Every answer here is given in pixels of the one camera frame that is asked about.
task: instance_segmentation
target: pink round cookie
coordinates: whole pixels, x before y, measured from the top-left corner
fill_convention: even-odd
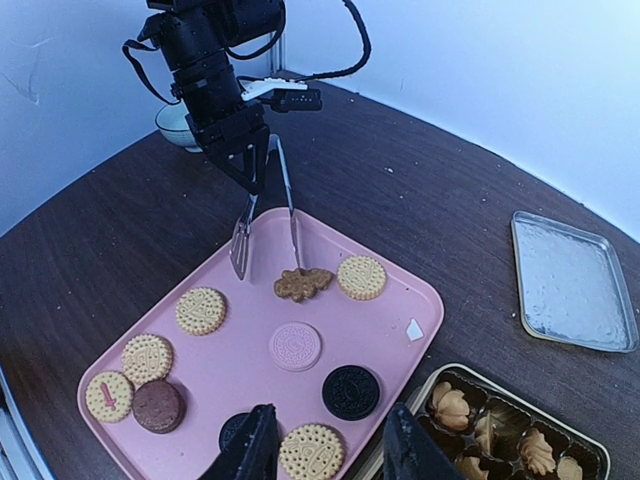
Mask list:
[[[269,340],[271,358],[278,367],[290,372],[303,372],[313,367],[321,350],[318,332],[306,323],[285,323]]]

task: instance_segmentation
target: bowl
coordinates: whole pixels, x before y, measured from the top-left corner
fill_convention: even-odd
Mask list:
[[[189,110],[184,102],[165,105],[156,115],[156,126],[169,142],[184,148],[187,152],[200,153],[202,149],[198,147],[185,118],[188,114]]]

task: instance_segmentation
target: brown cookie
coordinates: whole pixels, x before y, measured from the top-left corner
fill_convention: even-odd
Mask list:
[[[278,297],[291,298],[300,303],[304,299],[315,297],[318,290],[326,290],[332,280],[333,273],[328,270],[296,268],[293,272],[282,272],[282,278],[276,281],[274,290]]]
[[[133,395],[133,416],[153,433],[169,433],[178,428],[186,412],[180,392],[164,380],[145,383]]]

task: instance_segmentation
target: table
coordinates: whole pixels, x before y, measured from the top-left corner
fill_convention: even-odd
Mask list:
[[[322,113],[268,116],[285,147],[297,206],[433,284],[446,306],[403,398],[436,368],[464,363],[604,443],[612,479],[638,478],[640,433],[627,425],[640,411],[640,355],[525,333],[509,222],[522,209],[606,236],[635,306],[640,246],[481,147],[358,95],[320,88]],[[261,210],[285,205],[276,162],[269,167]],[[88,472],[124,478],[80,417],[78,381],[230,238],[245,200],[202,155],[156,132],[0,239],[0,361],[60,479]]]

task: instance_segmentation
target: chocolate cookie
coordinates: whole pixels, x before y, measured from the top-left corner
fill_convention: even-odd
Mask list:
[[[220,429],[220,436],[218,437],[218,445],[220,446],[220,450],[224,450],[229,445],[229,442],[236,434],[236,432],[242,426],[242,422],[249,416],[248,413],[238,413],[234,415],[229,420],[224,422],[224,425]]]
[[[291,298],[300,303],[307,298],[313,298],[318,290],[326,290],[333,280],[333,273],[321,268],[305,270],[296,268],[294,271],[285,270],[282,278],[274,285],[276,295],[280,298]]]
[[[368,417],[380,400],[380,385],[368,370],[346,365],[329,374],[322,386],[322,400],[333,415],[348,421]]]
[[[133,395],[133,416],[153,433],[169,433],[178,428],[186,412],[180,392],[164,380],[145,383]]]

